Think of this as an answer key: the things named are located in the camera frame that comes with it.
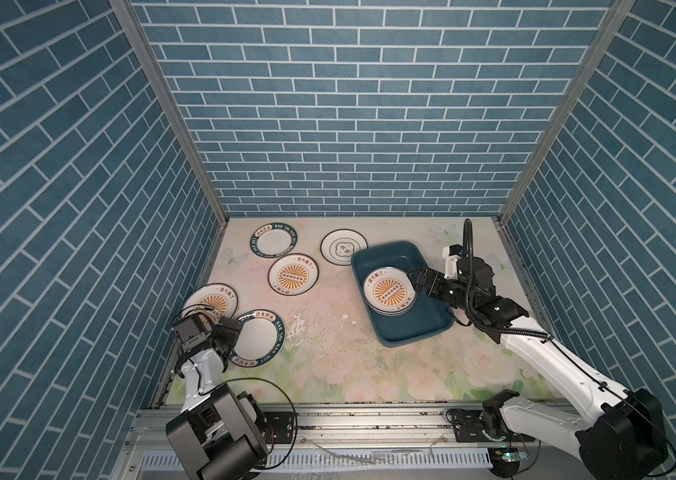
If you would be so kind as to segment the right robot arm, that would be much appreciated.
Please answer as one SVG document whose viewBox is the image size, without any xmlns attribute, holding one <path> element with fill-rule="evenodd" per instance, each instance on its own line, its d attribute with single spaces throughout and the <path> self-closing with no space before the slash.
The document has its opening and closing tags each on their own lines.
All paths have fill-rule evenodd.
<svg viewBox="0 0 676 480">
<path fill-rule="evenodd" d="M 469 325 L 526 361 L 576 410 L 569 414 L 505 389 L 483 403 L 487 436 L 528 435 L 579 459 L 597 479 L 657 478 L 661 465 L 676 460 L 659 400 L 608 378 L 561 345 L 519 303 L 498 295 L 492 269 L 481 259 L 454 255 L 445 272 L 425 267 L 408 278 L 417 293 L 463 311 Z"/>
</svg>

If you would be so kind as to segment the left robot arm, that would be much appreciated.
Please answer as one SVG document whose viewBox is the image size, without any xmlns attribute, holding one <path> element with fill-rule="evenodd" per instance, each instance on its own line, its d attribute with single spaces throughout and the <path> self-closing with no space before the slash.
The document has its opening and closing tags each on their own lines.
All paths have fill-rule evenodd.
<svg viewBox="0 0 676 480">
<path fill-rule="evenodd" d="M 173 322 L 180 347 L 174 372 L 186 385 L 166 435 L 189 478 L 242 479 L 268 457 L 263 413 L 252 395 L 234 393 L 223 380 L 242 322 L 216 313 L 195 306 Z"/>
</svg>

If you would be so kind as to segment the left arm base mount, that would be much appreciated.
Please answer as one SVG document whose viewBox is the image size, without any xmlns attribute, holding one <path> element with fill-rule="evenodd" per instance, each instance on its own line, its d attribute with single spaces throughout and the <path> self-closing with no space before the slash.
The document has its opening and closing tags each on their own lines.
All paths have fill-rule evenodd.
<svg viewBox="0 0 676 480">
<path fill-rule="evenodd" d="M 265 443 L 269 446 L 291 444 L 296 433 L 296 419 L 290 411 L 265 412 L 262 423 Z"/>
</svg>

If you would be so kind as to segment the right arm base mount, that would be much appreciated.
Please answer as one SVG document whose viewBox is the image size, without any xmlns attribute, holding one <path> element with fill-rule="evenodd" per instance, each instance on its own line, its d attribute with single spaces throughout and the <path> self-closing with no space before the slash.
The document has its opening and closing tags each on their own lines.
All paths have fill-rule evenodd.
<svg viewBox="0 0 676 480">
<path fill-rule="evenodd" d="M 448 409 L 444 417 L 452 427 L 457 443 L 513 443 L 534 442 L 535 438 L 528 435 L 513 433 L 489 433 L 482 420 L 482 412 L 464 410 L 461 408 Z"/>
</svg>

